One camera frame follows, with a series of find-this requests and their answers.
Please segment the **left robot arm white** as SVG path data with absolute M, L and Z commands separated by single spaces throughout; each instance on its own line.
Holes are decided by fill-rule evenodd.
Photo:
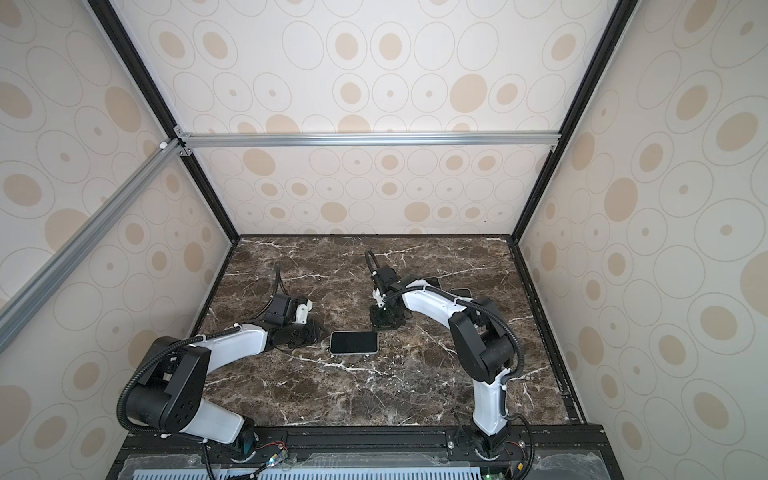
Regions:
M 275 349 L 313 345 L 313 303 L 292 296 L 275 270 L 270 298 L 255 318 L 186 339 L 155 340 L 118 396 L 116 415 L 131 433 L 183 434 L 229 448 L 241 459 L 256 450 L 254 421 L 203 398 L 208 375 Z

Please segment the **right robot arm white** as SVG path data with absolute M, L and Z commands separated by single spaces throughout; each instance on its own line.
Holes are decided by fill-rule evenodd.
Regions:
M 472 298 L 467 289 L 446 291 L 436 278 L 401 276 L 380 264 L 371 250 L 364 258 L 374 282 L 373 329 L 396 330 L 414 313 L 445 326 L 461 367 L 473 380 L 472 429 L 465 437 L 483 460 L 494 460 L 516 445 L 521 460 L 510 477 L 525 478 L 535 458 L 532 428 L 524 415 L 511 415 L 506 406 L 507 383 L 524 373 L 524 350 L 495 302 Z

